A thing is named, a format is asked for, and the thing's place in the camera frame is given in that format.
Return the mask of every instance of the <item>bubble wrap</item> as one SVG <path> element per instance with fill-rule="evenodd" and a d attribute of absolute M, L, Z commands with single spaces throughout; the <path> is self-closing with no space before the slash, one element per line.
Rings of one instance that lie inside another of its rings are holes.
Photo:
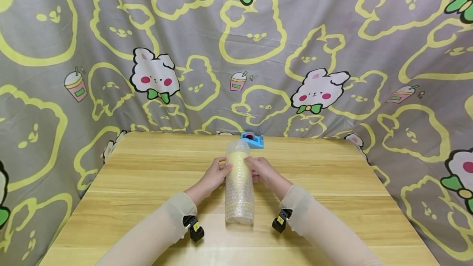
<path fill-rule="evenodd" d="M 227 144 L 227 161 L 233 169 L 225 180 L 225 221 L 252 225 L 255 219 L 255 195 L 251 170 L 243 159 L 250 154 L 247 142 L 236 140 Z"/>

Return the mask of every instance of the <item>wooden table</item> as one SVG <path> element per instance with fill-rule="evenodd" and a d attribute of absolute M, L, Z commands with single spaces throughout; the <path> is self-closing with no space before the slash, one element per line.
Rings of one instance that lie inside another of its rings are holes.
<path fill-rule="evenodd" d="M 89 266 L 176 192 L 200 179 L 236 136 L 128 133 L 88 189 L 41 266 Z M 438 265 L 354 145 L 345 140 L 265 138 L 264 156 L 337 214 L 386 265 Z M 279 201 L 255 185 L 255 225 L 225 224 L 225 189 L 198 207 L 205 237 L 188 234 L 154 265 L 328 265 L 289 228 L 271 222 Z"/>

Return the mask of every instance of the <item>beige arm sleeve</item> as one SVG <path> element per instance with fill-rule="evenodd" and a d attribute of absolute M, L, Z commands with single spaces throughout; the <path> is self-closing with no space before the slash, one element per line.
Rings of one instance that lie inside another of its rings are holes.
<path fill-rule="evenodd" d="M 184 192 L 177 193 L 110 248 L 96 266 L 149 266 L 187 230 L 182 219 L 197 208 Z"/>
<path fill-rule="evenodd" d="M 319 247 L 337 266 L 377 266 L 383 263 L 342 220 L 304 188 L 292 185 L 280 204 L 292 210 L 292 231 Z"/>

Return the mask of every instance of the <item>cartoon drink cup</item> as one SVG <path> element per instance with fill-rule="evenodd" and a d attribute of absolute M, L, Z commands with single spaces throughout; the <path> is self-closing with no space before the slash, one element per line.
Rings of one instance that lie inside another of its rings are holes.
<path fill-rule="evenodd" d="M 402 101 L 413 95 L 415 93 L 415 89 L 418 87 L 418 85 L 408 85 L 404 86 L 404 88 L 400 88 L 397 92 L 393 94 L 391 98 L 389 98 L 389 100 L 387 100 L 387 103 L 402 103 Z"/>
<path fill-rule="evenodd" d="M 248 72 L 237 72 L 233 74 L 232 80 L 230 82 L 230 90 L 231 91 L 237 91 L 240 92 L 243 89 L 243 86 L 245 85 L 246 82 L 246 74 Z"/>
<path fill-rule="evenodd" d="M 82 78 L 82 74 L 79 72 L 77 67 L 74 72 L 69 73 L 69 75 L 66 76 L 66 79 L 64 80 L 64 86 L 78 102 L 82 101 L 82 99 L 84 99 L 87 95 L 84 79 Z"/>

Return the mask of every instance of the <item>gray fabric backdrop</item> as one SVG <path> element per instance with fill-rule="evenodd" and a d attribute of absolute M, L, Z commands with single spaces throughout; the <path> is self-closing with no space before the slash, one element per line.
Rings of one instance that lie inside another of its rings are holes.
<path fill-rule="evenodd" d="M 349 139 L 470 265 L 472 23 L 471 0 L 0 0 L 0 264 L 40 260 L 122 131 L 251 130 Z"/>

